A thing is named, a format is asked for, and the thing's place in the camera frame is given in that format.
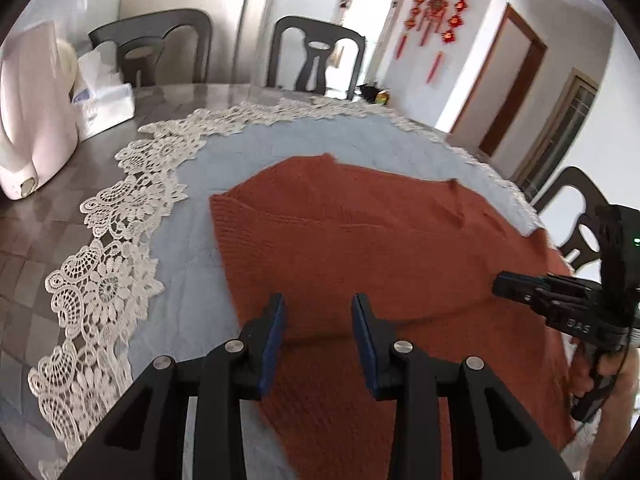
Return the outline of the right forearm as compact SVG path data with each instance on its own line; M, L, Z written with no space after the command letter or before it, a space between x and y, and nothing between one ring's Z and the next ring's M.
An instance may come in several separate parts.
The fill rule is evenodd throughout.
M611 396L602 408L600 425L582 472L583 479L602 479L630 434L638 372L620 373Z

